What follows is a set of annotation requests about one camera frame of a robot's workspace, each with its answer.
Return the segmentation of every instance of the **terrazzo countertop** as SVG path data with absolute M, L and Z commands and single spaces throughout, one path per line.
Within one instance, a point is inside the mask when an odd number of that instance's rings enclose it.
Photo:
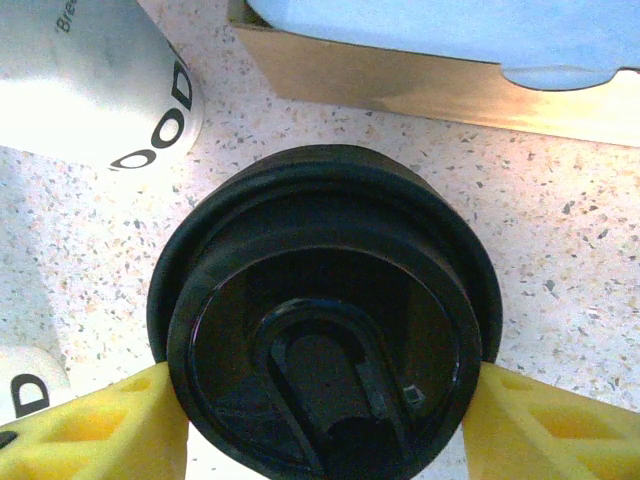
M 137 187 L 106 169 L 0 148 L 0 344 L 65 366 L 76 395 L 153 363 L 154 263 L 208 193 L 309 143 L 378 150 L 469 222 L 504 300 L 498 364 L 640 411 L 640 150 L 278 99 L 223 0 L 141 4 L 200 78 L 200 137 Z M 192 432 L 188 478 L 259 478 Z M 419 478 L 467 478 L 461 436 Z

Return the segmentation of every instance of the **cardboard box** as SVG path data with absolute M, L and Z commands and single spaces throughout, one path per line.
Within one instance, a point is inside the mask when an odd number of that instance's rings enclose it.
M 494 63 L 318 40 L 270 28 L 244 0 L 229 21 L 276 93 L 525 132 L 640 146 L 640 72 L 605 85 L 541 92 Z

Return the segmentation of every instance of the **cardboard tray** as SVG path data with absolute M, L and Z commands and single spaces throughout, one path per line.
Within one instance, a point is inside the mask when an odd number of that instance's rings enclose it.
M 228 18 L 277 95 L 525 132 L 640 147 L 640 72 L 542 92 L 495 63 L 318 40 L 269 27 L 244 0 Z

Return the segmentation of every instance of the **black plastic lid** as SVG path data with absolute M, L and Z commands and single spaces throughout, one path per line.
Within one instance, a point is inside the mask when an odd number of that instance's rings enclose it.
M 202 202 L 158 262 L 148 325 L 190 420 L 231 457 L 270 478 L 392 479 L 449 441 L 501 313 L 484 249 L 420 177 L 332 145 Z

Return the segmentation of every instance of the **white canister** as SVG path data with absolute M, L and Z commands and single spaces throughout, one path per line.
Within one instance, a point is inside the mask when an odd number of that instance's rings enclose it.
M 146 171 L 198 136 L 200 87 L 135 0 L 1 2 L 0 42 L 0 145 Z

